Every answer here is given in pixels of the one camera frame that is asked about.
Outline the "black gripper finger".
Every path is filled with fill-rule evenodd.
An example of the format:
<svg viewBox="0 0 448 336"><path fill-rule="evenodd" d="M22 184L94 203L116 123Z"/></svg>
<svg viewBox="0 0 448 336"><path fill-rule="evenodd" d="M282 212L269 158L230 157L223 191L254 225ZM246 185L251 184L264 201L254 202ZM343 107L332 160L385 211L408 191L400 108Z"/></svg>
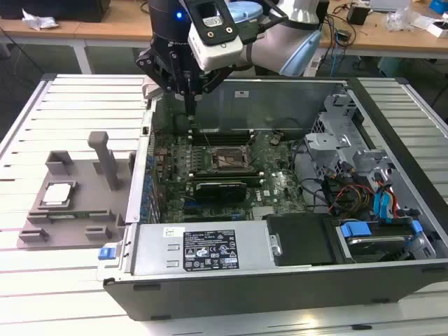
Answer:
<svg viewBox="0 0 448 336"><path fill-rule="evenodd" d="M185 113L191 116L191 91L188 72L182 67L178 51L159 53L155 48L143 51L136 65L165 92L183 100Z"/></svg>
<svg viewBox="0 0 448 336"><path fill-rule="evenodd" d="M203 71L195 65L190 72L190 114L195 115L196 98L212 92L233 71L232 66L226 66L212 71Z"/></svg>

